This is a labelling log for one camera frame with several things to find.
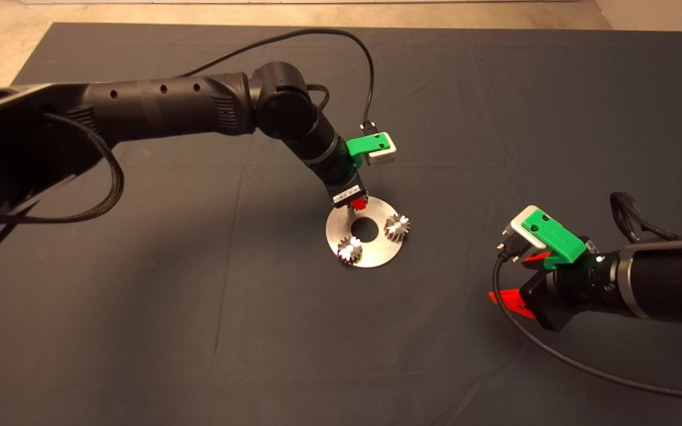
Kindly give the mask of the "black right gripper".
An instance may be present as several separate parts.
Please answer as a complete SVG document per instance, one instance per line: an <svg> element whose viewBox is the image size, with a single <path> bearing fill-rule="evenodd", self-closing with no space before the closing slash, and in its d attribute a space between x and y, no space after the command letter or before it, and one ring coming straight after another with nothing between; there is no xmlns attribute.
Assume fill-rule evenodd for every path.
<svg viewBox="0 0 682 426"><path fill-rule="evenodd" d="M543 262L551 253L538 253L523 263ZM547 331L560 332L574 317L574 310L565 304L556 291L551 272L534 273L520 289L501 289L501 300L511 312L537 320Z"/></svg>

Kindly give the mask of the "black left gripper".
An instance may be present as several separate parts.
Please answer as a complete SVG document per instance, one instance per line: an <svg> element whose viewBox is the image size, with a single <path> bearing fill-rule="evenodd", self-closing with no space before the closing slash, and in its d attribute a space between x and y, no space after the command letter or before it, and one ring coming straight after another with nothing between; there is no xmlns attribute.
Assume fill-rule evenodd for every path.
<svg viewBox="0 0 682 426"><path fill-rule="evenodd" d="M368 190L359 173L350 173L343 180L325 184L330 202L334 208L350 205L353 211L368 207Z"/></svg>

